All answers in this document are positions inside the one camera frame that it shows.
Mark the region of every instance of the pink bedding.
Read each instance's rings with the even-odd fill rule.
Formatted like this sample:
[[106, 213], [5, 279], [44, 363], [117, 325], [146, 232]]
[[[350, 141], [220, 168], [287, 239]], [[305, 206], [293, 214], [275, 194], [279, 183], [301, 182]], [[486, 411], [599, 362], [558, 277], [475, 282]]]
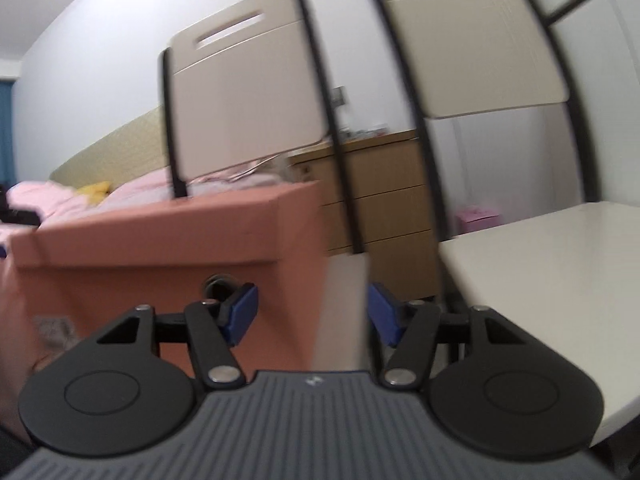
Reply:
[[[281, 179], [274, 174], [251, 174], [235, 182], [220, 174], [203, 177], [190, 184], [190, 195], [215, 194], [248, 187], [272, 186]], [[89, 206], [87, 198], [70, 187], [54, 182], [21, 182], [7, 193], [13, 208], [36, 210], [43, 227], [111, 210], [171, 200], [167, 168], [153, 171], [112, 192], [99, 206]], [[0, 224], [0, 243], [10, 247], [17, 232], [32, 229]], [[25, 380], [38, 364], [50, 358], [36, 327], [26, 313], [26, 300], [18, 283], [11, 254], [0, 260], [0, 424], [27, 438], [17, 413], [17, 397]]]

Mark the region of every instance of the wooden cabinet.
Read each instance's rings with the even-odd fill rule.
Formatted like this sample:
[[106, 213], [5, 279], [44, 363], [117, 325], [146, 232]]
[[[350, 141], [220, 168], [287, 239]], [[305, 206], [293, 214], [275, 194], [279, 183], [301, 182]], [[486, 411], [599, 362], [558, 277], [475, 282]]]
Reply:
[[[413, 132], [344, 145], [370, 278], [400, 300], [438, 293], [437, 242], [431, 231], [429, 190]], [[340, 185], [330, 146], [289, 158], [299, 180], [322, 182], [329, 254], [348, 252]]]

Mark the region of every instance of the pink tissue box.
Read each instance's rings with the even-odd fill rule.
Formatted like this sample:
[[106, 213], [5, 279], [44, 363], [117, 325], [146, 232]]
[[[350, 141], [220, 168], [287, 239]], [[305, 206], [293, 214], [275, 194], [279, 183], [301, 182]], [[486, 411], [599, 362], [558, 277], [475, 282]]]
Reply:
[[500, 213], [490, 207], [471, 206], [456, 213], [460, 234], [502, 225]]

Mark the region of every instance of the beige chair backrest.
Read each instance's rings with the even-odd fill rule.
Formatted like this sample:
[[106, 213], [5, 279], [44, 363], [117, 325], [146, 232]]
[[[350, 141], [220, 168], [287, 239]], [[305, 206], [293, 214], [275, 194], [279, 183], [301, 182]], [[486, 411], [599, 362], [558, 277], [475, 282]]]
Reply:
[[297, 0], [244, 0], [171, 42], [177, 167], [191, 180], [327, 133]]
[[424, 113], [446, 118], [567, 100], [526, 0], [386, 0]]

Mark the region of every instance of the chair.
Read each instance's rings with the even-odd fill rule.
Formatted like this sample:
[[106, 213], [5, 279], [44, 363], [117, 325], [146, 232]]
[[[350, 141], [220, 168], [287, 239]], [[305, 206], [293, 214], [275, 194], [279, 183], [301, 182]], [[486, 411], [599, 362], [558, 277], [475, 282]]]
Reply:
[[[588, 124], [559, 43], [535, 0], [373, 1], [422, 147], [444, 266], [466, 304], [492, 307], [591, 375], [605, 399], [601, 441], [640, 413], [640, 379], [625, 373], [639, 350], [625, 327], [636, 322], [628, 306], [640, 292], [628, 268], [638, 261], [640, 208], [600, 202]], [[452, 238], [425, 118], [559, 103], [586, 203]]]
[[307, 0], [244, 0], [195, 23], [162, 54], [162, 87], [176, 198], [198, 176], [330, 136], [353, 254], [330, 259], [314, 365], [360, 368], [368, 259]]

